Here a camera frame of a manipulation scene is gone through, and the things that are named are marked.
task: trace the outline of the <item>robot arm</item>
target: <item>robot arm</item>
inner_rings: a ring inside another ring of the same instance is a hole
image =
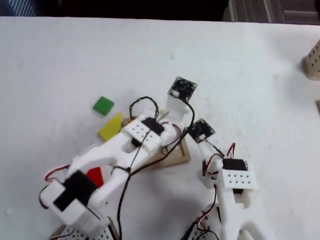
[[[147,115],[139,116],[106,143],[93,147],[74,159],[67,170],[65,182],[53,180],[41,192],[40,199],[66,225],[94,237],[109,224],[109,219],[100,214],[99,208],[126,181],[129,173],[123,169],[136,170],[160,147],[177,138],[177,131],[170,123],[183,128],[181,122],[170,116],[161,122],[156,122]],[[86,173],[104,165],[117,168],[113,169],[108,182],[97,188]]]
[[[209,162],[210,156],[216,151],[206,141],[200,142],[198,146],[207,157],[206,162]],[[208,189],[216,185],[221,226],[215,224],[213,228],[220,235],[219,239],[236,240],[239,239],[240,232],[243,234],[245,231],[245,234],[249,233],[255,240],[274,240],[252,164],[235,159],[234,156],[211,160],[210,167],[205,169],[205,173],[199,171],[198,177]],[[217,174],[212,177],[207,172]]]

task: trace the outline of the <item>wooden block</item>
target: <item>wooden block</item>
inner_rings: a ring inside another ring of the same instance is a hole
[[[119,112],[106,125],[104,125],[103,128],[99,130],[98,134],[103,140],[108,141],[120,132],[121,122],[122,113]]]
[[[130,118],[125,118],[122,121],[122,127],[127,125],[129,122],[131,122]],[[164,155],[160,152],[160,150],[149,159],[149,161],[146,162],[146,164],[151,163],[153,161],[156,161],[160,158],[162,158]],[[161,169],[161,168],[167,168],[178,164],[184,164],[190,162],[190,154],[187,147],[186,139],[183,139],[181,143],[175,148],[173,152],[169,154],[167,158],[165,158],[163,161],[156,163],[152,166],[153,169]]]

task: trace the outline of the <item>red wire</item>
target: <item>red wire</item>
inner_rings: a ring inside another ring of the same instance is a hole
[[[204,212],[201,217],[199,217],[199,221],[198,221],[198,223],[197,223],[197,229],[200,230],[200,231],[205,231],[205,229],[201,229],[201,228],[200,228],[200,223],[201,223],[201,221],[202,221],[203,218],[205,218],[205,217],[212,211],[212,209],[214,209],[214,207],[215,207],[216,199],[217,199],[217,186],[216,186],[216,185],[214,185],[214,191],[215,191],[215,193],[214,193],[214,200],[213,200],[212,206],[209,208],[208,211]]]
[[[208,168],[210,167],[211,162],[212,162],[212,159],[213,159],[214,156],[219,156],[219,157],[222,158],[222,159],[224,158],[220,153],[215,153],[215,154],[213,154],[213,155],[210,157],[208,163],[207,163],[206,166],[205,166],[205,171],[207,171]]]
[[[64,165],[64,166],[61,166],[61,167],[57,167],[53,170],[51,170],[50,172],[48,172],[45,176],[44,176],[44,180],[47,182],[47,183],[50,183],[52,182],[53,178],[49,178],[53,173],[57,172],[57,171],[60,171],[60,170],[63,170],[63,169],[67,169],[68,167],[70,167],[70,164],[68,165]]]
[[[232,150],[232,158],[235,157],[235,147],[236,147],[236,143],[233,142],[228,150],[228,152],[226,153],[226,156],[228,157],[229,156],[229,153],[231,152]]]

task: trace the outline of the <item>black wire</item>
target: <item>black wire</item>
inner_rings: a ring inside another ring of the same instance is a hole
[[[219,148],[217,148],[215,145],[213,145],[211,142],[209,142],[207,139],[205,139],[205,141],[210,144],[218,153],[220,153],[222,156],[225,156],[224,153],[219,150]]]
[[[48,209],[48,206],[46,206],[43,202],[42,202],[42,200],[41,200],[41,198],[40,198],[40,195],[41,195],[41,193],[48,187],[49,185],[46,185],[44,188],[42,188],[41,189],[41,191],[39,192],[39,195],[38,195],[38,200],[39,200],[39,203],[40,203],[40,205],[41,205],[41,207],[43,208],[43,209]]]
[[[139,98],[138,100],[136,100],[133,104],[130,105],[130,107],[129,107],[130,118],[133,119],[133,116],[132,116],[132,107],[134,106],[134,104],[136,104],[137,102],[141,101],[142,99],[149,99],[149,100],[151,100],[152,102],[154,102],[154,105],[155,105],[154,120],[156,121],[156,120],[157,120],[157,117],[158,117],[158,115],[159,115],[158,105],[157,105],[157,103],[156,103],[152,98],[150,98],[150,97],[148,97],[148,96],[141,97],[141,98]],[[121,219],[120,219],[121,207],[122,207],[122,204],[123,204],[123,201],[124,201],[124,197],[125,197],[125,194],[126,194],[126,191],[127,191],[127,188],[128,188],[128,184],[129,184],[129,181],[130,181],[131,177],[132,177],[133,175],[139,173],[140,171],[142,171],[142,170],[144,170],[144,169],[146,169],[146,168],[148,168],[148,167],[150,167],[150,166],[152,166],[152,165],[154,165],[154,164],[157,164],[157,163],[163,161],[164,159],[166,159],[166,158],[168,157],[168,155],[169,155],[171,152],[173,152],[173,151],[175,150],[175,148],[181,143],[181,141],[184,139],[184,137],[187,135],[188,131],[192,128],[192,125],[194,124],[194,121],[195,121],[195,111],[194,111],[194,109],[192,108],[192,106],[191,106],[188,102],[186,102],[186,101],[183,101],[183,102],[184,102],[184,103],[190,108],[190,110],[192,111],[192,119],[191,119],[191,122],[190,122],[189,127],[188,127],[187,129],[184,129],[184,130],[182,131],[179,140],[173,145],[173,147],[168,151],[168,153],[167,153],[165,156],[159,158],[158,160],[155,160],[155,161],[153,161],[153,162],[150,162],[150,163],[148,163],[148,164],[145,164],[145,165],[139,167],[137,170],[135,170],[135,171],[133,171],[133,172],[128,172],[129,175],[128,175],[126,181],[125,181],[125,184],[124,184],[124,187],[123,187],[121,196],[120,196],[119,204],[118,204],[117,214],[116,214],[116,218],[117,218],[117,221],[118,221],[118,228],[119,228],[119,240],[122,240],[122,235],[123,235],[123,234],[122,234]],[[141,147],[142,147],[142,145],[143,145],[143,142],[144,142],[144,140],[146,139],[148,133],[144,136],[144,138],[143,138],[143,140],[142,140],[142,142],[141,142],[141,145],[139,146],[139,148],[138,148],[138,150],[137,150],[137,152],[136,152],[136,154],[135,154],[135,156],[134,156],[134,158],[133,158],[130,166],[132,166],[133,162],[135,161],[135,159],[136,159],[136,157],[137,157],[137,155],[138,155],[138,153],[139,153],[139,151],[140,151],[140,149],[141,149]]]
[[[68,236],[70,236],[71,234],[73,234],[74,232],[75,232],[75,229],[73,229],[70,233],[68,233],[68,234],[66,234],[66,235],[52,236],[52,237],[50,237],[48,240],[56,240],[56,239],[59,239],[59,238],[68,237]]]
[[[168,147],[169,147],[171,144],[174,144],[176,141],[178,141],[178,140],[180,139],[180,137],[181,137],[181,134],[182,134],[181,129],[180,129],[177,125],[175,125],[175,124],[173,124],[173,126],[176,127],[177,129],[179,129],[179,136],[178,136],[175,140],[173,140],[172,142],[170,142],[169,144],[167,144],[167,145],[165,145],[165,146],[163,146],[163,147],[161,148],[160,152],[161,152],[163,155],[166,155],[166,154],[168,153]]]
[[[131,162],[131,164],[130,164],[130,167],[128,168],[128,170],[126,170],[129,174],[128,174],[128,177],[127,177],[127,179],[126,179],[126,181],[125,181],[125,184],[124,184],[124,187],[123,187],[123,190],[122,190],[122,193],[121,193],[121,197],[120,197],[120,200],[119,200],[119,204],[118,204],[118,210],[117,210],[117,213],[116,213],[116,220],[118,221],[118,228],[119,228],[119,240],[122,240],[122,226],[121,226],[121,219],[120,219],[120,216],[121,216],[121,207],[122,207],[122,203],[123,203],[124,198],[125,198],[125,194],[126,194],[126,191],[127,191],[127,188],[128,188],[129,181],[130,181],[131,176],[132,176],[132,174],[131,174],[131,167],[132,167],[132,165],[134,164],[134,162],[135,162],[135,160],[136,160],[136,158],[137,158],[137,155],[138,155],[138,153],[139,153],[139,151],[140,151],[140,149],[141,149],[141,147],[142,147],[145,139],[147,138],[148,134],[150,133],[150,131],[151,131],[151,130],[149,130],[149,131],[145,134],[145,136],[144,136],[144,138],[143,138],[143,140],[142,140],[142,142],[141,142],[138,150],[136,151],[136,153],[135,153],[135,155],[134,155],[134,158],[133,158],[133,160],[132,160],[132,162]]]
[[[157,117],[159,116],[159,107],[158,104],[156,103],[155,100],[153,100],[151,97],[149,96],[143,96],[138,98],[137,100],[135,100],[130,106],[129,106],[129,114],[130,114],[130,118],[131,120],[134,119],[134,116],[132,115],[132,108],[134,107],[135,104],[137,104],[138,102],[142,101],[143,99],[149,99],[155,106],[155,113],[154,113],[154,119],[156,120]]]
[[[215,237],[216,237],[216,239],[219,240],[217,234],[216,234],[214,231],[211,231],[211,230],[208,230],[208,229],[207,229],[206,231],[204,231],[203,233],[201,233],[199,236],[197,236],[195,240],[199,240],[199,239],[201,238],[201,236],[203,236],[203,235],[205,235],[205,234],[207,234],[207,233],[212,233],[212,234],[214,234]]]
[[[206,211],[204,214],[202,214],[202,216],[200,217],[200,219],[201,219],[203,216],[207,215],[208,213],[210,213],[210,212],[212,211],[212,209],[214,208],[214,206],[215,206],[215,204],[216,204],[216,201],[217,201],[217,186],[214,185],[214,200],[213,200],[213,204],[212,204],[212,206],[209,208],[208,211]],[[212,233],[212,234],[215,235],[216,239],[219,240],[217,234],[216,234],[214,231],[211,231],[211,230],[209,230],[209,229],[199,228],[199,227],[198,227],[198,224],[196,225],[196,228],[197,228],[199,231],[202,231],[202,232],[203,232],[203,233],[202,233],[201,235],[199,235],[198,238],[196,238],[196,239],[200,239],[200,236],[204,235],[205,233]]]
[[[184,102],[184,103],[190,108],[190,110],[192,111],[192,119],[191,119],[191,122],[190,122],[190,125],[188,126],[188,128],[187,128],[187,129],[184,129],[184,130],[182,131],[182,134],[181,134],[181,137],[179,138],[179,140],[173,145],[173,147],[168,151],[168,153],[167,153],[165,156],[159,158],[158,160],[152,161],[152,162],[150,162],[150,163],[148,163],[148,164],[145,164],[145,165],[139,167],[137,170],[135,170],[135,171],[132,172],[132,174],[131,174],[132,176],[135,175],[135,174],[137,174],[137,173],[139,173],[140,171],[142,171],[142,170],[144,170],[144,169],[146,169],[146,168],[148,168],[148,167],[150,167],[150,166],[152,166],[152,165],[155,165],[155,164],[163,161],[164,159],[166,159],[166,158],[168,157],[168,155],[175,150],[175,148],[181,143],[181,141],[184,139],[184,137],[187,135],[187,133],[191,130],[192,125],[194,124],[194,121],[195,121],[195,110],[193,109],[193,107],[192,107],[188,102],[186,102],[186,101],[183,101],[183,102]]]

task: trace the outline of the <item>white bracket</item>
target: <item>white bracket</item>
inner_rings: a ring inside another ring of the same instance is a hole
[[[218,181],[226,189],[259,189],[256,176],[250,171],[222,169]]]

